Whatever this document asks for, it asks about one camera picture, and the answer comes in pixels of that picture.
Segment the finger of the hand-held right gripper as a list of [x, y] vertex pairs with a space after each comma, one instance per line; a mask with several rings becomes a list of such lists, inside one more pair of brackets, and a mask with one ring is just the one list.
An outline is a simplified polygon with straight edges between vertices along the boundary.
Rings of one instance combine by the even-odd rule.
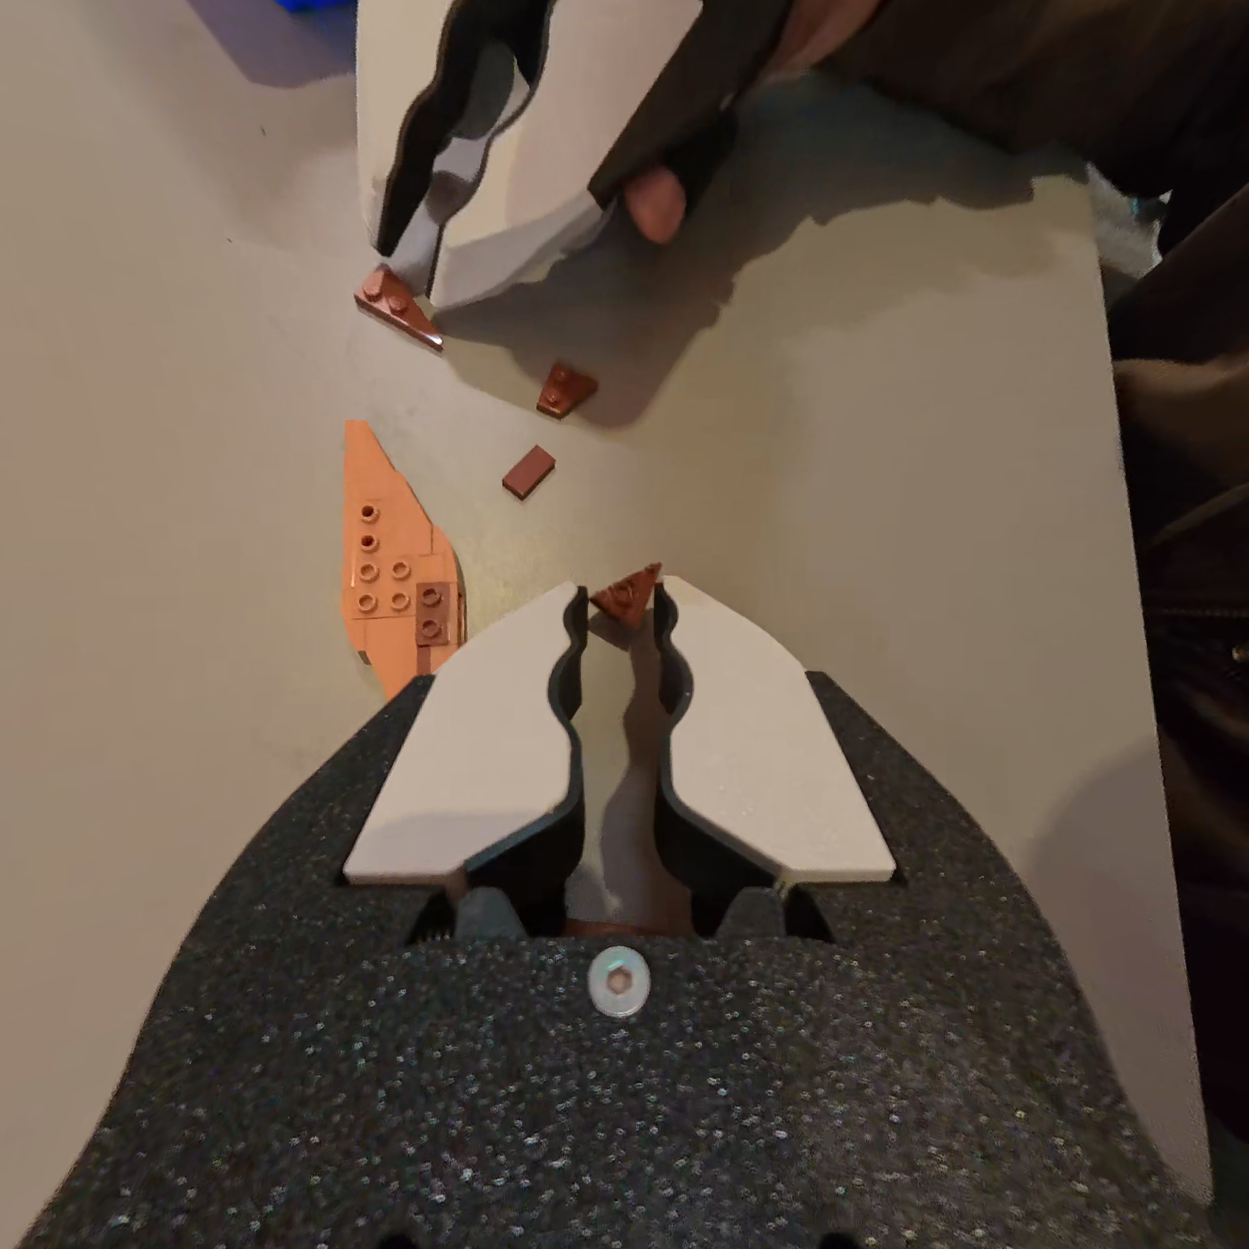
[[432, 303], [535, 281], [611, 214], [591, 180], [703, 12], [703, 1], [557, 1], [520, 109], [492, 132], [477, 186], [442, 227]]
[[522, 154], [552, 1], [361, 1], [358, 176], [371, 247], [434, 298], [490, 298], [554, 264]]

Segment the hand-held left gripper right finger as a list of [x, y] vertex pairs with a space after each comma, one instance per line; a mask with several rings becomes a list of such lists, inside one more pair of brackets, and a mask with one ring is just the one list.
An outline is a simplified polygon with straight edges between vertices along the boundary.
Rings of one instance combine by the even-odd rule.
[[666, 867], [692, 890], [890, 880], [893, 850], [791, 649], [677, 574], [654, 619]]

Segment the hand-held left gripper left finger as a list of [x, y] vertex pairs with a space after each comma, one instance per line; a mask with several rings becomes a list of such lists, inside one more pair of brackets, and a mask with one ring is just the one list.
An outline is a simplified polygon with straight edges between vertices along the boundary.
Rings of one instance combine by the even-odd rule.
[[354, 884], [559, 888], [585, 850], [589, 591], [563, 582], [430, 682], [344, 863]]

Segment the dark red triangular wedge plate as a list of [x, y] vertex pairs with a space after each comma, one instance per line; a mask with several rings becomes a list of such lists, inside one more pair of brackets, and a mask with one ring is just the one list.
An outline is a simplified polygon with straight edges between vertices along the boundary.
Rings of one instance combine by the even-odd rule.
[[662, 580], [664, 563], [654, 561], [647, 567], [615, 580], [591, 595], [591, 602], [624, 628], [638, 630], [649, 610], [651, 597]]

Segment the dark red long wedge plate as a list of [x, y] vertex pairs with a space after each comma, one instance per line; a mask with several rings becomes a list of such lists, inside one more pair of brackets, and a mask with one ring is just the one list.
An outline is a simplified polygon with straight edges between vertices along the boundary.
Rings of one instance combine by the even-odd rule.
[[414, 288], [387, 262], [380, 262], [371, 270], [354, 296], [358, 305], [378, 320], [415, 337], [436, 352], [445, 350], [443, 333]]

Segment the orange brick ship hull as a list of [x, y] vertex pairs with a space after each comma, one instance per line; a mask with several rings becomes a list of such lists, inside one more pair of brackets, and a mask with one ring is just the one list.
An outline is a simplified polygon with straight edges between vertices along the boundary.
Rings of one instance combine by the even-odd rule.
[[[466, 643], [464, 576], [447, 533], [365, 419], [346, 421], [343, 498], [343, 619], [354, 649], [393, 699]], [[462, 645], [419, 647], [415, 583], [442, 580], [460, 583]]]

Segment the person's right forearm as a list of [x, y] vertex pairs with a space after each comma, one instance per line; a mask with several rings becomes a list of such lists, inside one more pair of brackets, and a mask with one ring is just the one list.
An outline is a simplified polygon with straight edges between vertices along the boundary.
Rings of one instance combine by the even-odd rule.
[[1130, 195], [1248, 176], [1246, 1], [880, 1], [834, 63]]

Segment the person's right hand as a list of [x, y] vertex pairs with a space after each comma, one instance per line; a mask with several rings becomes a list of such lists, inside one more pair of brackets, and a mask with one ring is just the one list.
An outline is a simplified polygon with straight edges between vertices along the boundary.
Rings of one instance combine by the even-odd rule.
[[688, 193], [667, 165], [656, 165], [630, 178], [623, 190], [624, 206], [638, 231], [654, 244], [671, 242], [686, 218]]

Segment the small dark red wedge plate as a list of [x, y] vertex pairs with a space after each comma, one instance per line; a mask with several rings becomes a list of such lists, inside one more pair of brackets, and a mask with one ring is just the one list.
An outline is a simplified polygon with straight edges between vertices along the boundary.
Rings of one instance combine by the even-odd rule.
[[598, 389], [600, 382], [596, 376], [559, 359], [552, 365], [550, 374], [542, 384], [537, 410], [565, 419], [578, 406], [595, 397]]

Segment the person's brown trousers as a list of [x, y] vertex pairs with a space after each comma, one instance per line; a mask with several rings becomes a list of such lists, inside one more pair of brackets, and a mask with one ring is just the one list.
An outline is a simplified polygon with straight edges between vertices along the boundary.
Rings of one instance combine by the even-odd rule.
[[1207, 1110], [1248, 1140], [1248, 188], [1112, 309]]

